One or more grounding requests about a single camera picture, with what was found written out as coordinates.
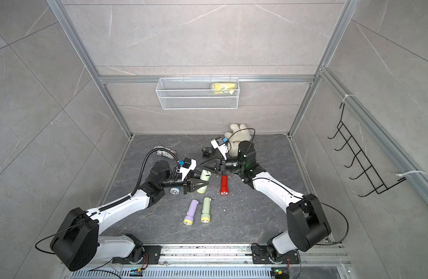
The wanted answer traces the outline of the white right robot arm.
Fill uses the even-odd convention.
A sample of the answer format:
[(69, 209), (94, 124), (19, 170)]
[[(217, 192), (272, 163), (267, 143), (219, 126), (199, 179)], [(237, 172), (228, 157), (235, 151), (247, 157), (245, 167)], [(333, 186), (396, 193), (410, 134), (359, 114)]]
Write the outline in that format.
[(226, 138), (211, 140), (213, 155), (202, 163), (203, 169), (226, 175), (236, 174), (251, 188), (263, 193), (286, 212), (287, 231), (268, 240), (269, 260), (277, 263), (295, 250), (306, 252), (331, 234), (331, 227), (317, 196), (302, 195), (277, 181), (256, 160), (254, 143), (242, 141), (238, 155), (229, 155)]

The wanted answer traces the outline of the blue flashlight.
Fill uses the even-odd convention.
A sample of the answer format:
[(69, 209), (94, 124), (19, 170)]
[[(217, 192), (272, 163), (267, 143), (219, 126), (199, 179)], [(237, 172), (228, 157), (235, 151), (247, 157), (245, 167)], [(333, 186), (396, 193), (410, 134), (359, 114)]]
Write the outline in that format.
[(180, 193), (180, 189), (177, 187), (173, 187), (170, 189), (170, 193), (173, 195), (178, 195)]

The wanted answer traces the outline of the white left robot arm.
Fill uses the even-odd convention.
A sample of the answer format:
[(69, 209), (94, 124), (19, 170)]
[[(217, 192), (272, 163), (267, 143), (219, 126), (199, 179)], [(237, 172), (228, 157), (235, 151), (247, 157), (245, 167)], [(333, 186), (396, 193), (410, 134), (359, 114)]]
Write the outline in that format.
[(103, 232), (133, 213), (156, 204), (165, 195), (166, 188), (182, 188), (187, 194), (207, 186), (209, 178), (208, 171), (196, 169), (193, 159), (179, 162), (174, 169), (167, 161), (160, 160), (132, 194), (98, 208), (69, 211), (52, 237), (50, 249), (72, 272), (105, 259), (139, 263), (146, 255), (137, 237), (130, 233), (107, 237)]

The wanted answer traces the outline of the red flashlight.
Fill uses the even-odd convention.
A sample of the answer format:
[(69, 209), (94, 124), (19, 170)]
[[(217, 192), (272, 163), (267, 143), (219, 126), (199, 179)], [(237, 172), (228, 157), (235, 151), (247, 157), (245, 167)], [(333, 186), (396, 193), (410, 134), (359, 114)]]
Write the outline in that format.
[(228, 179), (229, 179), (228, 175), (222, 175), (220, 194), (223, 196), (226, 196), (229, 194)]

